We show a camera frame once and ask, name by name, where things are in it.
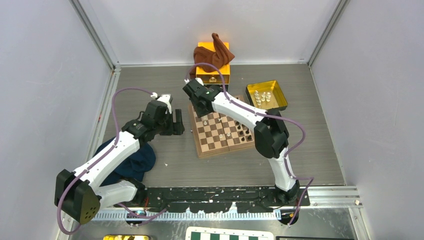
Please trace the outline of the wooden chess board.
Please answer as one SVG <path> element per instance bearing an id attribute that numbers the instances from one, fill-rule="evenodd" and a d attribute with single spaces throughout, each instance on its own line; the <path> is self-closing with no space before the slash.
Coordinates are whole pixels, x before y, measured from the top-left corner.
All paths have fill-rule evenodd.
<path id="1" fill-rule="evenodd" d="M 254 131 L 225 114 L 212 112 L 198 117 L 191 103 L 188 105 L 188 114 L 199 157 L 229 153 L 255 146 Z M 252 136 L 252 140 L 247 141 L 247 136 Z"/>

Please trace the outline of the yellow metal tray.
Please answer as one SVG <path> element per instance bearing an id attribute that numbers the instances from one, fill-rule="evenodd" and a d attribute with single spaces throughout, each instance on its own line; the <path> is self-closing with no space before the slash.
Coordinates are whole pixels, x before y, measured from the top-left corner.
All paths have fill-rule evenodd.
<path id="1" fill-rule="evenodd" d="M 277 80 L 248 84 L 245 93 L 249 103 L 259 109 L 284 111 L 288 106 Z"/>

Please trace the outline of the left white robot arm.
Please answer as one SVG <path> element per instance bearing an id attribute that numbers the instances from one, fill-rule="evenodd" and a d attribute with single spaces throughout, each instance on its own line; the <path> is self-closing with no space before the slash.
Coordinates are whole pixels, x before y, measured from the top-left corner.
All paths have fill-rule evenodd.
<path id="1" fill-rule="evenodd" d="M 55 200 L 58 217 L 65 212 L 80 224 L 91 221 L 99 210 L 129 202 L 141 206 L 146 200 L 145 186 L 133 177 L 119 182 L 102 183 L 130 155 L 136 153 L 155 136 L 181 135 L 175 131 L 172 96 L 163 94 L 151 100 L 140 119 L 127 122 L 115 139 L 91 160 L 73 171 L 62 170 L 56 177 Z"/>

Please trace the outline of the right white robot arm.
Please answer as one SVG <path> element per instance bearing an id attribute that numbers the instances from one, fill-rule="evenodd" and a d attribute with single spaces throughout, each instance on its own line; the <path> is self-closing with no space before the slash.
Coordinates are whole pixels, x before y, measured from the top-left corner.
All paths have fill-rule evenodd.
<path id="1" fill-rule="evenodd" d="M 291 205 L 300 189 L 299 182 L 290 173 L 288 162 L 289 132 L 278 110 L 266 111 L 242 102 L 218 86 L 206 87 L 199 78 L 185 79 L 182 88 L 188 95 L 196 115 L 224 114 L 253 131 L 255 149 L 268 159 L 277 198 L 283 205 Z"/>

